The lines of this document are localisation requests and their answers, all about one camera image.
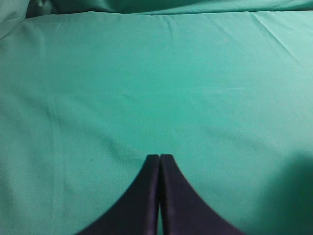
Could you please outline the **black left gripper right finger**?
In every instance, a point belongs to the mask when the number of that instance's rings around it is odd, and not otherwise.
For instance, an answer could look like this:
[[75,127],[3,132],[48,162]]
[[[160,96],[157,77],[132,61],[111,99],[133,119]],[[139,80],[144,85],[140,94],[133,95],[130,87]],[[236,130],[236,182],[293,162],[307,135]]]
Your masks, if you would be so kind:
[[173,155],[160,156],[159,203],[165,235],[242,235],[188,183]]

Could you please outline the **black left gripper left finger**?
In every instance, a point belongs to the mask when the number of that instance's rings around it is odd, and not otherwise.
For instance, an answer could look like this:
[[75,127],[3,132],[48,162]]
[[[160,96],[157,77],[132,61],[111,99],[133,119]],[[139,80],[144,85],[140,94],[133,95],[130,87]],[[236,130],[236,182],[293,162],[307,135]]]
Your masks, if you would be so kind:
[[134,181],[115,204],[80,235],[156,235],[159,156],[148,155]]

